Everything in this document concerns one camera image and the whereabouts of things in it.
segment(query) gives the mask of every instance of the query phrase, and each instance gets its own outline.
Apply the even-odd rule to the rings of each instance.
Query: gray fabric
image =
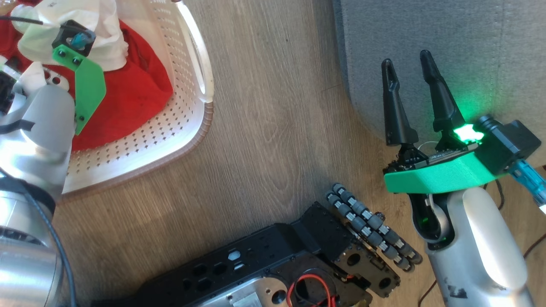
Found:
[[[381,62],[393,60],[400,96],[420,141],[432,130],[419,52],[431,51],[465,119],[521,120],[546,141],[546,1],[334,0],[352,104],[384,139]],[[546,145],[530,158],[546,164]]]

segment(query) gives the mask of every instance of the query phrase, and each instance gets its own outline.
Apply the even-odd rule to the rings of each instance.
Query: green plastic mount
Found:
[[[104,71],[95,62],[64,45],[53,50],[53,59],[74,71],[76,135],[79,135],[106,96]]]
[[[499,177],[469,152],[448,162],[386,174],[385,184],[391,193],[439,194],[484,185]]]

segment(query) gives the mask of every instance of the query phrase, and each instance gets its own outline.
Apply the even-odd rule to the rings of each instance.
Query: red wire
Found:
[[[295,283],[293,283],[291,286],[290,286],[290,289],[288,289],[288,294],[287,294],[287,299],[286,299],[286,302],[288,303],[288,307],[292,307],[292,301],[290,299],[290,297],[292,296],[292,291],[294,291],[294,286],[302,281],[302,280],[305,280],[305,279],[316,279],[318,281],[321,282],[322,286],[324,287],[324,289],[326,290],[326,297],[327,297],[327,300],[328,300],[328,307],[335,307],[335,303],[336,303],[336,298],[335,297],[331,297],[330,296],[330,289],[328,289],[328,285],[326,284],[326,282],[324,281],[324,279],[322,279],[320,276],[318,275],[315,275],[315,274],[305,274],[305,275],[302,275],[298,278],[298,280],[296,280]]]

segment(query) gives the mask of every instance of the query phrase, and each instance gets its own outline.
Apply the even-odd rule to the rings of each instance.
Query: laundry basket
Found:
[[[212,69],[188,8],[170,0],[117,0],[117,11],[152,46],[174,94],[163,111],[132,134],[73,153],[64,194],[107,187],[181,157],[203,140],[212,122]]]

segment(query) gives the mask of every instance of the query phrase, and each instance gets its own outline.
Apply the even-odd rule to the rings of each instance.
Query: basket handle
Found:
[[[211,103],[214,97],[214,77],[212,75],[212,65],[210,63],[209,53],[206,50],[205,41],[195,19],[190,13],[188,7],[182,0],[173,0],[176,4],[183,22],[181,24],[183,35],[188,46],[189,56],[192,60],[195,74],[199,83],[199,88],[203,94],[201,100],[204,103]]]

